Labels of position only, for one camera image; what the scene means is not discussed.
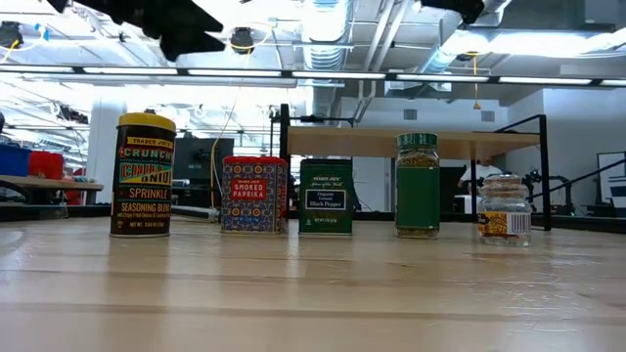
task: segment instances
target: seasoning can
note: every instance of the seasoning can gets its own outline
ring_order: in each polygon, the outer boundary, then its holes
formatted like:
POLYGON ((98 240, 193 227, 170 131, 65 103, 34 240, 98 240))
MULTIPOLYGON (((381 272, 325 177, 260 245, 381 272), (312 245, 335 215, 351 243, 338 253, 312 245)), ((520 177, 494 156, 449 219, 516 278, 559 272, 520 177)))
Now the seasoning can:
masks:
POLYGON ((117 124, 111 236, 169 236, 176 124, 151 113, 126 113, 117 124))
POLYGON ((299 232, 352 235, 352 160, 305 159, 300 163, 299 232))
POLYGON ((287 211, 287 162, 275 156, 226 156, 222 232, 280 234, 287 211))

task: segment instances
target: glass spice jar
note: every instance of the glass spice jar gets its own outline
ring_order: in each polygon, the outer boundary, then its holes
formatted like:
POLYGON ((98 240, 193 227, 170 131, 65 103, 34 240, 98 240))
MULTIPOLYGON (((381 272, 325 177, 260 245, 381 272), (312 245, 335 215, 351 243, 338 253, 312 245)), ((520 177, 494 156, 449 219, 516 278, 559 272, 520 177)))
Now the glass spice jar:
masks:
POLYGON ((437 135, 399 135, 396 147, 397 235, 434 240, 439 235, 440 219, 437 135))
POLYGON ((492 175, 480 188, 478 204, 480 241, 504 246, 530 245, 528 189, 517 175, 492 175))

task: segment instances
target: cable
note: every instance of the cable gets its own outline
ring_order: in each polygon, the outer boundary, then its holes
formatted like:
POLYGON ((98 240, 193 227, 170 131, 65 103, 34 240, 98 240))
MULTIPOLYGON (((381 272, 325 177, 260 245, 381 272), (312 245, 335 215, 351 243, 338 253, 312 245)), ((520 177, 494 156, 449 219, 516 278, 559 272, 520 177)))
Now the cable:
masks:
MULTIPOLYGON (((251 51, 251 49, 248 48, 247 49, 248 55, 246 55, 246 62, 244 63, 244 69, 247 69, 247 67, 249 65, 249 61, 250 61, 249 53, 250 53, 250 51, 251 51)), ((211 207, 212 208, 215 207, 215 195, 213 193, 213 187, 215 185, 215 179, 217 179, 217 185, 218 185, 218 189, 219 189, 219 194, 220 194, 220 196, 223 196, 222 186, 219 183, 219 175, 217 175, 217 167, 215 167, 215 149, 217 148, 217 143, 219 142, 220 138, 224 134, 224 131, 226 131, 226 127, 228 127, 228 123, 233 118, 233 113, 235 112, 235 108, 237 107, 237 102, 239 101, 239 97, 241 96, 240 95, 241 91, 242 91, 242 86, 240 85, 238 90, 237 90, 237 94, 235 95, 235 102, 233 102, 233 106, 231 107, 231 110, 228 113, 228 118, 226 119, 226 123, 224 123, 224 127, 222 127, 222 130, 217 135, 217 138, 215 138, 215 142, 213 142, 213 147, 211 148, 211 163, 210 163, 210 170, 209 170, 210 188, 209 188, 208 191, 211 194, 211 207)))

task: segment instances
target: fluorescent light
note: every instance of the fluorescent light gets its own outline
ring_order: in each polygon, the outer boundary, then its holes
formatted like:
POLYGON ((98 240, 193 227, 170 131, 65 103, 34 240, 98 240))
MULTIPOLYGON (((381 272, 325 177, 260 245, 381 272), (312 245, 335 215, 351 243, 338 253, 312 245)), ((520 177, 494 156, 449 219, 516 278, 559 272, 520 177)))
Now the fluorescent light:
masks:
POLYGON ((168 67, 84 67, 87 73, 128 73, 128 74, 178 74, 176 68, 168 67))
POLYGON ((600 85, 607 87, 626 87, 626 79, 605 79, 600 85))
POLYGON ((224 76, 224 77, 280 77, 281 72, 276 70, 258 69, 189 69, 189 74, 224 76))
POLYGON ((69 72, 73 73, 71 67, 62 66, 29 66, 29 65, 0 65, 0 70, 12 72, 69 72))
POLYGON ((385 73, 374 72, 318 72, 318 71, 294 71, 296 78, 327 78, 327 79, 384 79, 385 73))
POLYGON ((500 83, 587 85, 587 84, 591 83, 591 79, 586 79, 586 78, 500 77, 500 83))
POLYGON ((454 74, 397 74, 398 80, 415 80, 426 82, 469 82, 483 83, 489 80, 489 77, 470 76, 470 75, 454 75, 454 74))

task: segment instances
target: white column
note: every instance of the white column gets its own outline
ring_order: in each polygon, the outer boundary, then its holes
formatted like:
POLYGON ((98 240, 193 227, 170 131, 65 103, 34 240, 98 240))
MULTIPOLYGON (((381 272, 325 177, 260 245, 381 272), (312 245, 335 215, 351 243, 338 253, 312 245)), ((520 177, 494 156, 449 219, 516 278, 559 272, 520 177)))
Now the white column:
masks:
POLYGON ((105 186, 97 193, 96 202, 111 202, 116 126, 119 117, 127 110, 126 102, 117 98, 100 97, 94 100, 89 121, 87 177, 94 178, 97 183, 105 186))

